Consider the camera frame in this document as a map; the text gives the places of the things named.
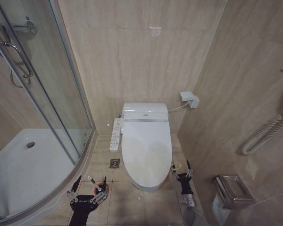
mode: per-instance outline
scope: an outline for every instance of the floor drain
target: floor drain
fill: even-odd
[[[32,142],[29,142],[27,145],[26,145],[26,147],[27,148],[31,148],[31,147],[33,147],[34,146],[34,142],[32,141]]]
[[[119,168],[119,159],[111,159],[110,160],[110,169]]]

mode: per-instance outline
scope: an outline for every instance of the power cord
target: power cord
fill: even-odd
[[[168,112],[171,112],[171,111],[174,111],[174,110],[176,110],[176,109],[182,108],[182,107],[184,107],[184,106],[187,106],[188,104],[189,104],[189,101],[188,101],[187,103],[185,103],[184,105],[180,106],[180,107],[176,107],[176,108],[173,108],[173,109],[171,109],[171,110],[168,110]]]

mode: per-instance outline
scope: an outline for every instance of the toilet seat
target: toilet seat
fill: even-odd
[[[160,188],[170,171],[172,145],[168,121],[124,121],[122,156],[133,184]]]

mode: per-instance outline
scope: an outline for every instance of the white toilet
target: white toilet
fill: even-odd
[[[122,119],[122,155],[132,183],[143,191],[158,190],[172,161],[166,105],[125,103]]]

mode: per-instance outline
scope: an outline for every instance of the bidet control panel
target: bidet control panel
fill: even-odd
[[[122,123],[123,123],[122,118],[114,119],[113,130],[112,130],[111,141],[110,141],[110,151],[112,152],[117,152],[118,150]]]

